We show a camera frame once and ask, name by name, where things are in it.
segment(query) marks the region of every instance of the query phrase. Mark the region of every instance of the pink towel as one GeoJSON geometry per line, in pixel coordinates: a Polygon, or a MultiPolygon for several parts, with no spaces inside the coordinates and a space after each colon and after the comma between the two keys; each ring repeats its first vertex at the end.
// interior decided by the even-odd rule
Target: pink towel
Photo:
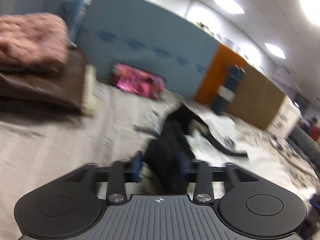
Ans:
{"type": "Polygon", "coordinates": [[[0,17],[0,71],[60,72],[67,60],[67,26],[59,16],[0,17]]]}

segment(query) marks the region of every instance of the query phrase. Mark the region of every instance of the blue cylinder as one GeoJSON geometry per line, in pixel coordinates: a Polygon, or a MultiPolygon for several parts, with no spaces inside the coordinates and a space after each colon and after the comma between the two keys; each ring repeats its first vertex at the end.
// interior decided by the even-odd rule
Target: blue cylinder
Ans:
{"type": "Polygon", "coordinates": [[[242,81],[244,74],[244,70],[237,65],[229,69],[225,81],[218,89],[218,95],[211,104],[211,109],[215,114],[222,115],[228,105],[233,101],[236,96],[234,92],[242,81]]]}

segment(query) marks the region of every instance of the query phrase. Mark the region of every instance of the brown leather bag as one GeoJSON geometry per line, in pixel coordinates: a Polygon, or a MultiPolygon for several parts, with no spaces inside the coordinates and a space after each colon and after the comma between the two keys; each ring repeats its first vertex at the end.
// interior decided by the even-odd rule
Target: brown leather bag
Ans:
{"type": "Polygon", "coordinates": [[[70,49],[69,60],[60,73],[0,73],[0,97],[46,102],[81,109],[86,56],[70,49]]]}

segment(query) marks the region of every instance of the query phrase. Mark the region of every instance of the silver screw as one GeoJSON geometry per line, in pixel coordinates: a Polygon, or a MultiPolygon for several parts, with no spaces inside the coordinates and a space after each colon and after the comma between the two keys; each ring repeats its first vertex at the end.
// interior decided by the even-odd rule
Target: silver screw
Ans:
{"type": "Polygon", "coordinates": [[[196,199],[201,202],[207,202],[207,201],[211,200],[211,196],[208,194],[199,194],[196,196],[196,199]]]}
{"type": "Polygon", "coordinates": [[[124,196],[121,194],[112,194],[109,196],[109,200],[112,202],[119,202],[124,199],[124,196]]]}

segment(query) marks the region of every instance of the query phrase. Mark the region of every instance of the blue printed pattern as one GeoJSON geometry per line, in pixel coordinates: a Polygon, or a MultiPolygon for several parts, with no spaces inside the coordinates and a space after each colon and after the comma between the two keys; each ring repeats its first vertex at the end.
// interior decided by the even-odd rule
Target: blue printed pattern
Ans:
{"type": "MultiPolygon", "coordinates": [[[[84,31],[86,33],[88,32],[88,30],[86,30],[83,27],[81,27],[80,30],[84,31]]],[[[97,31],[96,34],[105,43],[114,43],[116,40],[122,41],[120,38],[118,38],[111,31],[99,30],[99,31],[97,31]]],[[[129,47],[132,50],[148,49],[148,47],[142,41],[140,41],[139,39],[127,38],[124,42],[127,43],[127,45],[129,45],[129,47]]],[[[165,48],[154,47],[152,50],[160,58],[168,59],[168,58],[172,57],[171,54],[165,48]]],[[[186,67],[188,65],[191,65],[190,61],[188,59],[184,58],[181,55],[175,56],[175,59],[180,64],[180,66],[186,67]]],[[[204,73],[205,72],[205,68],[200,64],[196,64],[195,69],[196,69],[196,71],[198,73],[204,73]]]]}

